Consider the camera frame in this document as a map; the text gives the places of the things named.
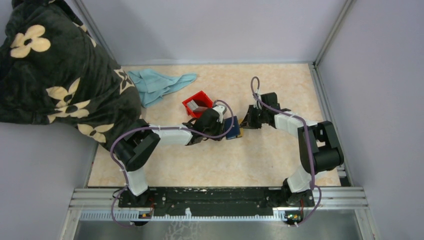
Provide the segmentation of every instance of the blue cloth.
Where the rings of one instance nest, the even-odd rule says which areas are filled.
[[[129,71],[128,75],[138,89],[141,104],[145,108],[162,101],[164,95],[174,93],[191,84],[197,77],[196,73],[167,76],[150,68],[140,71]]]

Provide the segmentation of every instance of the floral blanket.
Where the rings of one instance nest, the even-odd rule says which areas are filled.
[[[128,75],[64,0],[13,0],[0,47],[0,122],[76,127],[110,149],[140,117]]]

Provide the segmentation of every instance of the red box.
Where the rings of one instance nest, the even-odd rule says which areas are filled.
[[[212,108],[214,106],[214,102],[208,97],[208,95],[206,95],[206,93],[204,93],[203,91],[199,91],[198,93],[194,94],[193,96],[187,98],[182,102],[185,107],[185,110],[187,111],[187,115],[190,115],[193,118],[200,118],[203,112],[193,112],[189,108],[189,106],[187,106],[187,103],[191,100],[194,100],[197,104],[202,103],[202,107]]]

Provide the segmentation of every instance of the beige tabletop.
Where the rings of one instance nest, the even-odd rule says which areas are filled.
[[[234,114],[245,117],[255,101],[250,89],[253,76],[260,78],[262,94],[275,92],[281,108],[300,116],[322,121],[317,95],[307,64],[225,64],[129,66],[126,71],[152,68],[162,74],[179,76],[197,73],[187,87],[164,96],[163,101],[143,109],[142,118],[154,125],[179,125],[191,119],[182,101],[204,91],[212,101],[226,101]],[[281,186],[300,165],[297,138],[264,125],[245,129],[244,136],[222,141],[208,140],[192,146],[157,147],[144,169],[150,186],[163,187],[256,187]],[[337,170],[316,182],[340,186]],[[89,186],[122,186],[124,178],[109,153],[99,146]]]

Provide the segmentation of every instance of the purple cable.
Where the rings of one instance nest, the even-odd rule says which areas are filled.
[[[132,129],[130,131],[127,131],[126,133],[124,133],[121,136],[119,136],[113,142],[112,146],[110,147],[110,157],[121,168],[122,173],[123,173],[123,176],[125,178],[125,183],[126,183],[125,184],[125,187],[122,190],[120,190],[119,193],[114,198],[113,203],[112,203],[112,207],[111,207],[111,210],[110,210],[111,215],[112,215],[112,220],[116,224],[118,224],[119,226],[124,227],[124,228],[131,227],[131,225],[122,225],[122,224],[120,224],[119,222],[116,221],[115,216],[114,216],[114,205],[115,205],[117,199],[119,198],[119,196],[128,188],[128,185],[129,185],[128,176],[127,176],[127,173],[125,172],[125,167],[123,165],[121,165],[120,162],[114,156],[114,149],[115,149],[116,145],[118,144],[118,142],[121,141],[126,136],[132,134],[132,133],[139,132],[139,131],[144,131],[144,130],[159,130],[159,131],[162,131],[162,130],[183,130],[183,131],[188,131],[188,132],[192,132],[192,133],[195,133],[195,134],[199,134],[200,136],[203,136],[203,137],[206,137],[206,138],[209,138],[209,139],[218,139],[218,138],[224,137],[233,128],[233,124],[234,124],[234,113],[233,113],[233,110],[231,109],[231,107],[225,101],[223,101],[223,100],[216,100],[214,102],[214,104],[217,103],[217,102],[223,103],[228,108],[229,112],[231,113],[231,125],[230,125],[229,129],[227,131],[225,131],[224,133],[219,134],[217,136],[207,135],[207,134],[204,134],[204,133],[202,133],[200,131],[196,131],[196,130],[193,130],[193,129],[190,129],[190,128],[187,128],[187,127],[179,127],[179,126],[164,126],[164,127],[145,126],[145,127],[139,127],[139,128],[135,128],[135,129]]]
[[[286,115],[286,116],[289,116],[289,117],[293,117],[293,118],[295,118],[295,119],[297,119],[297,120],[299,120],[299,121],[301,121],[301,122],[302,122],[302,124],[303,124],[303,129],[304,129],[304,132],[305,132],[305,138],[306,138],[307,155],[308,155],[308,158],[309,158],[309,164],[310,164],[310,176],[311,176],[311,178],[312,178],[312,180],[310,181],[310,189],[311,189],[311,190],[314,190],[314,187],[315,187],[314,156],[312,155],[312,147],[311,147],[311,142],[310,142],[309,133],[308,133],[308,125],[307,125],[306,121],[305,121],[302,117],[300,117],[300,116],[292,115],[292,114],[290,114],[290,113],[287,113],[287,112],[284,112],[284,111],[280,111],[280,110],[278,110],[278,109],[275,109],[275,108],[273,108],[273,107],[271,107],[271,106],[269,106],[269,105],[265,104],[265,103],[264,103],[264,102],[263,102],[263,101],[262,101],[262,100],[258,97],[258,94],[257,94],[257,93],[255,93],[255,90],[253,89],[253,81],[254,81],[255,79],[257,80],[257,89],[259,90],[260,81],[259,81],[259,78],[258,78],[257,76],[254,76],[254,77],[252,78],[252,80],[250,81],[250,89],[251,89],[251,91],[252,91],[253,98],[254,98],[256,101],[258,101],[258,102],[259,102],[262,106],[264,106],[265,108],[267,108],[267,109],[269,109],[269,110],[271,110],[271,111],[274,111],[274,112],[276,112],[276,113],[283,114],[283,115]]]

